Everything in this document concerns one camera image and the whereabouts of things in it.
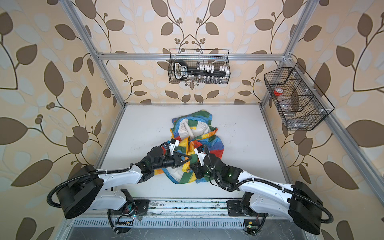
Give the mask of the rainbow coloured jacket white lining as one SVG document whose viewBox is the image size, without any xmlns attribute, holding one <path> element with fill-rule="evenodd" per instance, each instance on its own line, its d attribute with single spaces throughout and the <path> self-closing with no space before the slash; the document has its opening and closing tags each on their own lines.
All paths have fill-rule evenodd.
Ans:
<svg viewBox="0 0 384 240">
<path fill-rule="evenodd" d="M 200 110 L 192 114 L 173 118 L 173 127 L 170 129 L 173 140 L 178 140 L 179 145 L 175 152 L 192 157 L 192 159 L 179 168 L 156 170 L 155 175 L 165 175 L 176 185 L 188 183 L 206 183 L 213 178 L 205 175 L 201 179 L 191 170 L 193 164 L 200 165 L 203 160 L 199 160 L 195 150 L 198 147 L 207 146 L 211 154 L 222 158 L 225 146 L 221 139 L 216 135 L 218 128 L 212 126 L 213 116 L 205 110 Z"/>
</svg>

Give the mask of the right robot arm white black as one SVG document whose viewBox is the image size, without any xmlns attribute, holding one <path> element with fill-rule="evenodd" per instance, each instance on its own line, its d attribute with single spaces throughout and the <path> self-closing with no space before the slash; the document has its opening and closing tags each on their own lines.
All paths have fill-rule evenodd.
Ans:
<svg viewBox="0 0 384 240">
<path fill-rule="evenodd" d="M 210 178 L 226 192 L 244 192 L 240 213 L 285 217 L 302 230 L 319 235 L 322 224 L 334 221 L 323 201 L 303 182 L 276 183 L 254 176 L 247 171 L 228 166 L 214 154 L 200 153 L 190 169 L 197 179 Z"/>
</svg>

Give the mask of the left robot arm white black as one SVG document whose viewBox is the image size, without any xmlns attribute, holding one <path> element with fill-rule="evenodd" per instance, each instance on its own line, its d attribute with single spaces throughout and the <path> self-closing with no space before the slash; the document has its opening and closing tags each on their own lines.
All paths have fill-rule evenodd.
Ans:
<svg viewBox="0 0 384 240">
<path fill-rule="evenodd" d="M 54 187 L 47 195 L 51 207 L 62 209 L 66 219 L 76 218 L 88 210 L 120 211 L 135 214 L 138 208 L 128 190 L 119 189 L 128 184 L 143 183 L 155 175 L 156 170 L 178 168 L 188 163 L 191 156 L 175 152 L 165 144 L 152 148 L 139 162 L 125 169 L 97 170 L 85 166 L 71 179 Z"/>
</svg>

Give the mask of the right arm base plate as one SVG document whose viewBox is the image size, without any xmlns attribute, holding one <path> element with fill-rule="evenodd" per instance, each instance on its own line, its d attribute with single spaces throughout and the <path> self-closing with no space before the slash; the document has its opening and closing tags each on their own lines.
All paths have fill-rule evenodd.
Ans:
<svg viewBox="0 0 384 240">
<path fill-rule="evenodd" d="M 230 217 L 267 217 L 267 213 L 255 212 L 249 203 L 237 200 L 227 201 L 228 215 Z"/>
</svg>

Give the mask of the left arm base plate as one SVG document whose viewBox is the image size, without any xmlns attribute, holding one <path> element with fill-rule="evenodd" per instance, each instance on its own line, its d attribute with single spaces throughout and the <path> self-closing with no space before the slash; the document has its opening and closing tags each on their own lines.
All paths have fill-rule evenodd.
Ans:
<svg viewBox="0 0 384 240">
<path fill-rule="evenodd" d="M 144 215 L 148 212 L 149 203 L 150 200 L 147 199 L 128 200 L 123 206 L 122 213 L 131 217 L 134 215 Z"/>
</svg>

